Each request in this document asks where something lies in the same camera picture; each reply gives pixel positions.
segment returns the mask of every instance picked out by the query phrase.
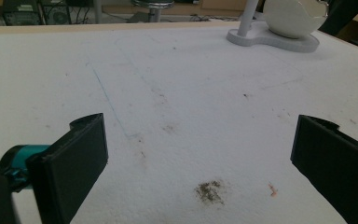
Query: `lamp base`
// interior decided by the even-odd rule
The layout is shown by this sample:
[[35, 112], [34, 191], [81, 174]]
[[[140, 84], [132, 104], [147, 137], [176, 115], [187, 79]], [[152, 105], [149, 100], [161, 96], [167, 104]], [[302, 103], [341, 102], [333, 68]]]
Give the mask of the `lamp base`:
[[319, 40], [313, 35], [306, 35], [299, 39], [276, 35], [269, 30], [265, 21], [252, 21], [251, 29], [249, 29], [246, 36], [240, 36], [237, 32], [238, 29], [229, 30], [227, 40], [236, 45], [245, 47], [264, 44], [279, 49], [309, 53], [314, 52], [319, 46]]

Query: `black chair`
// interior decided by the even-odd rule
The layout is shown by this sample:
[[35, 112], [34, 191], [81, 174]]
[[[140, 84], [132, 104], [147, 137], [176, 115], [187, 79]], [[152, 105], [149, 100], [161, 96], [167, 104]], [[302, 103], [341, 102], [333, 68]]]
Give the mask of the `black chair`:
[[358, 0], [327, 0], [330, 8], [327, 20], [319, 28], [328, 35], [337, 35], [357, 14]]

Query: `scuff mark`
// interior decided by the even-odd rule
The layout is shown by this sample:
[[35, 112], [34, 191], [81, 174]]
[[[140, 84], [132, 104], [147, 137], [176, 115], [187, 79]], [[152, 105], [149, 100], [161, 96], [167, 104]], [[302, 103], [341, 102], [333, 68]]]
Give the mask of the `scuff mark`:
[[168, 125], [166, 125], [166, 126], [164, 126], [164, 127], [161, 127], [161, 129], [162, 130], [164, 130], [166, 133], [169, 133], [169, 134], [171, 134], [171, 133], [175, 133], [176, 132], [176, 124], [168, 124]]
[[302, 80], [303, 80], [303, 77], [298, 77], [298, 78], [295, 78], [295, 79], [292, 79], [292, 80], [289, 80], [289, 81], [285, 81], [285, 82], [282, 82], [282, 83], [261, 87], [260, 89], [265, 91], [265, 90], [270, 89], [270, 88], [279, 87], [279, 86], [286, 85], [286, 84], [289, 84], [289, 83], [296, 83], [296, 82], [300, 82]]
[[272, 193], [270, 194], [271, 197], [275, 197], [278, 194], [278, 190], [274, 188], [271, 182], [268, 183], [269, 188], [271, 189]]

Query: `white round object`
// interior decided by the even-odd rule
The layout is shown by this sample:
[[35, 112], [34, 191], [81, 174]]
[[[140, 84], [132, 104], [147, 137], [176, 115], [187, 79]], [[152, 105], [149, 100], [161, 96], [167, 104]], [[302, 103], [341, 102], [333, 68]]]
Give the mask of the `white round object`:
[[328, 5], [320, 0], [266, 0], [263, 13], [273, 33], [300, 38], [317, 30], [327, 18]]

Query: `stain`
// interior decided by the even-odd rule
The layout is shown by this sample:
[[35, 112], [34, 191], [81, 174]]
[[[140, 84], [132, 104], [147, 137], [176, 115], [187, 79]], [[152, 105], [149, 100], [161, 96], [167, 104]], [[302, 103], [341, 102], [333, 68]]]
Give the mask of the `stain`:
[[223, 184], [220, 181], [214, 180], [199, 184], [195, 188], [195, 191], [202, 202], [207, 205], [213, 203], [225, 204], [219, 195], [222, 187]]
[[136, 136], [134, 136], [135, 137], [135, 141], [136, 142], [138, 142], [138, 143], [143, 143], [145, 140], [144, 140], [144, 138], [141, 136], [141, 135], [139, 135], [139, 134], [137, 134]]
[[174, 125], [167, 125], [165, 127], [161, 128], [162, 130], [164, 130], [166, 133], [175, 133], [175, 126]]
[[246, 97], [246, 99], [249, 99], [250, 97], [252, 97], [252, 94], [244, 94], [244, 97]]
[[152, 88], [152, 92], [156, 94], [156, 103], [155, 106], [165, 105], [168, 103], [167, 98], [165, 97], [164, 93], [161, 92], [160, 89]]
[[277, 194], [278, 194], [278, 190], [275, 189], [274, 186], [273, 186], [270, 182], [268, 183], [268, 187], [269, 187], [269, 189], [271, 189], [271, 191], [272, 191], [272, 193], [270, 194], [270, 196], [271, 196], [272, 198], [276, 197]]

